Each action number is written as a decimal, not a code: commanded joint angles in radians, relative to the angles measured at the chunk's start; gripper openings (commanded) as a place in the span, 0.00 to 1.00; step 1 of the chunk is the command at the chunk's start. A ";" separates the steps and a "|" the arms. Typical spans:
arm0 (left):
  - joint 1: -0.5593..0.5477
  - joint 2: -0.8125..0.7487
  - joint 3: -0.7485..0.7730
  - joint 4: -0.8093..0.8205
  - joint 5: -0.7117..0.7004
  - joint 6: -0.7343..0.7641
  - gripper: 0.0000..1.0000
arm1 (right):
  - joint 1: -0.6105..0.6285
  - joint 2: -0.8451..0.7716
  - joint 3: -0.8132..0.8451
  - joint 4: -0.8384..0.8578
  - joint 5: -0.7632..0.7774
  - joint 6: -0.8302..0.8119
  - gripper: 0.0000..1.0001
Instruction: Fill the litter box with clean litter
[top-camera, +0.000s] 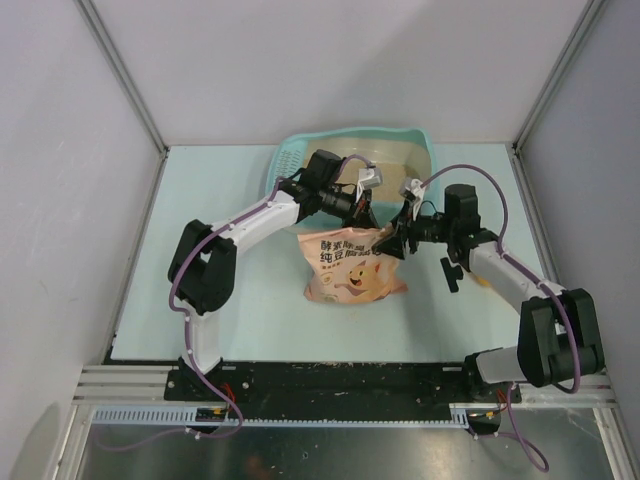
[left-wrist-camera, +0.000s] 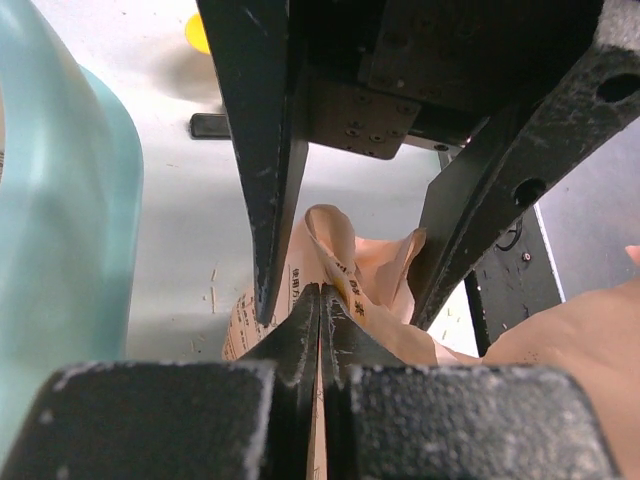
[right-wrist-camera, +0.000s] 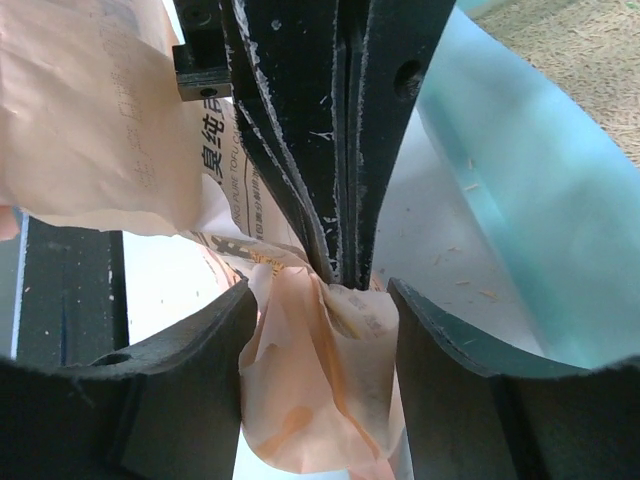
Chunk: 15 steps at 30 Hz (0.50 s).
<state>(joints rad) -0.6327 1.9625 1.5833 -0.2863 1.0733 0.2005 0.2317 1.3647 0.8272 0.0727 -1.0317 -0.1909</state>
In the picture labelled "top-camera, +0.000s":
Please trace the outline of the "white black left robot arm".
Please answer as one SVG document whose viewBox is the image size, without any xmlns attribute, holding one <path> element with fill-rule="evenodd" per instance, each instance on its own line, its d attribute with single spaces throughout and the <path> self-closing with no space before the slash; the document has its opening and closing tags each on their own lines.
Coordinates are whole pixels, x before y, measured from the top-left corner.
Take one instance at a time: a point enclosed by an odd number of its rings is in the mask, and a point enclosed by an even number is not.
<svg viewBox="0 0 640 480">
<path fill-rule="evenodd" d="M 270 235 L 323 212 L 344 227 L 378 226 L 372 190 L 381 186 L 380 169 L 365 157 L 341 158 L 319 149 L 293 175 L 280 176 L 273 189 L 236 217 L 217 224 L 189 222 L 170 263 L 169 308 L 184 315 L 183 359 L 191 368 L 186 387 L 197 398 L 214 397 L 221 376 L 219 315 L 230 299 L 238 258 Z"/>
</svg>

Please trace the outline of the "black t-shaped plastic part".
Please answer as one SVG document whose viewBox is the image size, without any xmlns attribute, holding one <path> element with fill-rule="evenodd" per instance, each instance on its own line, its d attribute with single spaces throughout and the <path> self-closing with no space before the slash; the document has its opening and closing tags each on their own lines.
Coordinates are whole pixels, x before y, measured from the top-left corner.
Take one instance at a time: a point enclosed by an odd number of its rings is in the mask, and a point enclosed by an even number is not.
<svg viewBox="0 0 640 480">
<path fill-rule="evenodd" d="M 448 289 L 451 293 L 458 293 L 459 282 L 464 279 L 464 272 L 459 264 L 452 264 L 446 257 L 440 259 L 440 264 L 445 275 Z"/>
</svg>

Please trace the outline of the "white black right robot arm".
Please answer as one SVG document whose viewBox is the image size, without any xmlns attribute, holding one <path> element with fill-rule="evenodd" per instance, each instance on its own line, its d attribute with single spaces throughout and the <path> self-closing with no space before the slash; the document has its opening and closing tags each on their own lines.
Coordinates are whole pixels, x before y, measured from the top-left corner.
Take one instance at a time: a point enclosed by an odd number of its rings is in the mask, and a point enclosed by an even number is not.
<svg viewBox="0 0 640 480">
<path fill-rule="evenodd" d="M 510 254 L 497 234 L 482 227 L 474 186 L 448 186 L 443 211 L 431 215 L 421 212 L 424 191 L 419 180 L 405 180 L 400 189 L 404 204 L 375 252 L 405 259 L 422 243 L 442 243 L 447 254 L 440 264 L 450 292 L 458 292 L 464 276 L 473 275 L 519 316 L 515 346 L 466 357 L 463 393 L 484 401 L 507 382 L 574 393 L 583 376 L 602 372 L 605 358 L 592 296 L 540 277 Z"/>
</svg>

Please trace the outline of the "yellow plastic litter scoop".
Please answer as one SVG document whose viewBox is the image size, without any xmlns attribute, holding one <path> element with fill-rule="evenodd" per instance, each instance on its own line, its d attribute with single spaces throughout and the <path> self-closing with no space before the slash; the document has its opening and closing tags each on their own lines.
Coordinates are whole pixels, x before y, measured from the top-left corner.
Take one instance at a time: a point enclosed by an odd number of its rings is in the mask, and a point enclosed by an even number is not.
<svg viewBox="0 0 640 480">
<path fill-rule="evenodd" d="M 486 279 L 482 278 L 481 276 L 477 275 L 477 274 L 472 274 L 472 277 L 474 279 L 474 281 L 476 283 L 478 283 L 480 286 L 484 287 L 484 288 L 491 288 L 492 285 L 489 281 L 487 281 Z"/>
</svg>

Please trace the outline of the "teal and beige litter box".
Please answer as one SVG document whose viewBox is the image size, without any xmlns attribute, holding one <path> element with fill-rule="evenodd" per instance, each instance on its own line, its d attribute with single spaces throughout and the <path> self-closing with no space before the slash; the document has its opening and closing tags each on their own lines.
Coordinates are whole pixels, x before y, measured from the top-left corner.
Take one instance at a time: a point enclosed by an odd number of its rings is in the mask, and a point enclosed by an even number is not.
<svg viewBox="0 0 640 480">
<path fill-rule="evenodd" d="M 278 177 L 289 177 L 305 167 L 316 150 L 339 157 L 360 155 L 373 162 L 407 164 L 426 180 L 438 170 L 435 151 L 427 133 L 419 128 L 351 127 L 320 133 L 303 133 L 285 139 L 276 149 L 268 169 L 265 191 L 273 189 Z M 379 225 L 388 223 L 401 203 L 374 202 L 372 210 Z"/>
</svg>

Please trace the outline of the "pink cat litter bag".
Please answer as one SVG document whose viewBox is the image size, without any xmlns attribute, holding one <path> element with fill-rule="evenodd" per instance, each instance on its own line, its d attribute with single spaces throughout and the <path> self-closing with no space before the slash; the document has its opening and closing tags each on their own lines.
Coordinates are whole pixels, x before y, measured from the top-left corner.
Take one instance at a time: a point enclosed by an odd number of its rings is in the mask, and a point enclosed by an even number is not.
<svg viewBox="0 0 640 480">
<path fill-rule="evenodd" d="M 408 290 L 397 276 L 399 260 L 373 251 L 379 229 L 342 228 L 297 236 L 312 269 L 304 295 L 328 304 L 362 304 Z"/>
</svg>

